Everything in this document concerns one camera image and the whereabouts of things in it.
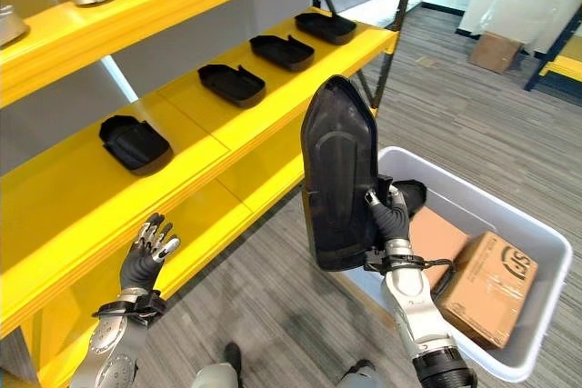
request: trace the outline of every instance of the wall baseboard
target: wall baseboard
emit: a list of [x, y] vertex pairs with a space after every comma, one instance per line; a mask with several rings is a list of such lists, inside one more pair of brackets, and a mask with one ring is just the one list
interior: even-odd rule
[[[459, 17], [462, 17], [463, 14], [465, 13], [465, 11], [463, 11], [462, 9], [449, 8], [448, 6], [431, 4], [430, 2], [421, 2], [420, 6], [423, 8], [426, 8], [426, 9], [432, 9], [432, 10], [440, 11], [443, 13], [457, 15]], [[471, 38], [472, 40], [478, 40], [479, 37], [481, 36], [481, 35], [472, 35], [470, 31], [467, 31], [465, 29], [461, 29], [460, 27], [455, 29], [455, 34], [466, 36], [467, 38]], [[521, 53], [524, 55], [528, 55], [528, 53], [525, 50], [522, 50]], [[542, 54], [541, 52], [537, 52], [537, 51], [534, 52], [534, 57], [537, 59], [542, 59], [544, 57], [544, 55], [545, 54]]]
[[448, 6], [431, 4], [430, 2], [421, 2], [420, 5], [426, 9], [434, 9], [435, 11], [441, 11], [443, 13], [458, 15], [459, 17], [462, 17], [463, 14], [465, 13], [465, 11], [463, 11], [462, 9], [449, 8]]

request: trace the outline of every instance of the brown cardboard box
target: brown cardboard box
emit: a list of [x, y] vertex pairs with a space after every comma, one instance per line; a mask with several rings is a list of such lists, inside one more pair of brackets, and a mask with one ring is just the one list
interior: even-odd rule
[[[415, 254], [427, 261], [440, 258], [455, 259], [468, 239], [467, 234], [426, 206], [423, 206], [410, 222], [412, 248]], [[431, 288], [435, 287], [446, 270], [446, 265], [425, 270]]]
[[436, 304], [459, 331], [483, 348], [502, 348], [513, 330], [537, 263], [492, 232], [457, 258], [457, 273]]
[[518, 41], [485, 32], [479, 37], [469, 62], [493, 72], [503, 73], [513, 62], [521, 45]]

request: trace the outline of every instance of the robotic arm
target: robotic arm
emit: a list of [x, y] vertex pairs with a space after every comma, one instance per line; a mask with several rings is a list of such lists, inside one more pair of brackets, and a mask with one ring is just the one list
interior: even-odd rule
[[432, 263], [415, 256], [408, 241], [404, 197], [393, 185], [389, 193], [390, 208], [374, 191], [366, 193], [366, 202], [385, 241], [384, 249], [366, 253], [366, 268], [385, 274], [383, 294], [395, 309], [398, 332], [423, 388], [475, 388], [477, 376], [463, 361], [422, 272]]
[[127, 388], [133, 383], [148, 325], [166, 308], [154, 290], [157, 276], [180, 245], [176, 235], [165, 243], [172, 224], [160, 230], [163, 221], [163, 215], [153, 214], [142, 225], [121, 267], [121, 293], [93, 314], [99, 324], [70, 388]]

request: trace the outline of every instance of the yellow shelving unit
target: yellow shelving unit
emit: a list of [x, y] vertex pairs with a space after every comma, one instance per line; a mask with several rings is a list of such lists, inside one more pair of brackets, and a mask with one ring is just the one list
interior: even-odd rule
[[[244, 43], [213, 60], [243, 64], [265, 79], [259, 105], [232, 106], [206, 90], [194, 71], [118, 111], [147, 120], [170, 142], [176, 155], [162, 171], [146, 178], [128, 173], [101, 145], [97, 122], [0, 180], [2, 239], [10, 242], [0, 249], [2, 336], [125, 247], [153, 211], [175, 208], [286, 127], [330, 75], [352, 75], [396, 38], [358, 24], [352, 42], [334, 46], [297, 31], [293, 19], [267, 33], [293, 35], [316, 49], [316, 59], [304, 72], [288, 73]], [[255, 177], [250, 169], [248, 175]]]
[[[168, 297], [276, 203], [303, 177], [297, 138], [303, 115], [167, 214], [182, 237], [156, 287]], [[115, 299], [127, 244], [23, 323], [43, 386], [64, 386], [85, 356], [96, 320], [91, 312]]]
[[554, 61], [550, 61], [540, 72], [541, 76], [547, 72], [560, 75], [582, 82], [582, 36], [573, 35], [566, 46]]
[[[3, 0], [31, 29], [0, 51], [0, 107], [226, 1], [79, 8], [68, 0]], [[397, 21], [399, 29], [402, 16]], [[354, 39], [335, 46], [298, 31], [293, 18], [265, 34], [292, 35], [315, 49], [315, 59], [290, 73], [245, 42], [209, 63], [243, 65], [264, 79], [257, 106], [243, 110], [217, 97], [196, 69], [116, 113], [146, 120], [172, 145], [175, 156], [159, 172], [127, 172], [102, 146], [100, 120], [0, 179], [0, 338], [22, 328], [42, 387], [65, 386], [84, 357], [95, 328], [90, 314], [115, 299], [128, 243], [147, 216], [166, 214], [183, 241], [156, 282], [167, 298], [303, 178], [299, 131], [316, 89], [331, 75], [353, 75], [376, 55], [393, 54], [398, 38], [357, 24]]]
[[68, 0], [3, 0], [30, 26], [0, 51], [0, 107], [228, 0], [115, 0], [77, 7]]

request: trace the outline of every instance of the black plastic tray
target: black plastic tray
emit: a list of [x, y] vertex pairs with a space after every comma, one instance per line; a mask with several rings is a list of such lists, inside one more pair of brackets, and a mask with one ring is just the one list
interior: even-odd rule
[[332, 76], [314, 95], [301, 150], [303, 206], [317, 265], [328, 271], [362, 266], [376, 240], [365, 200], [378, 185], [376, 120], [343, 76]]
[[313, 63], [313, 47], [289, 36], [284, 40], [275, 35], [259, 35], [250, 41], [253, 53], [263, 56], [291, 72], [305, 70]]
[[205, 65], [198, 69], [198, 75], [203, 86], [241, 108], [255, 106], [265, 97], [265, 81], [242, 65], [238, 70], [222, 64]]
[[138, 176], [153, 174], [172, 160], [167, 140], [148, 122], [131, 115], [114, 115], [101, 123], [103, 147], [123, 167]]
[[331, 17], [319, 13], [303, 13], [295, 17], [296, 26], [332, 45], [349, 43], [356, 33], [356, 23], [339, 15]]

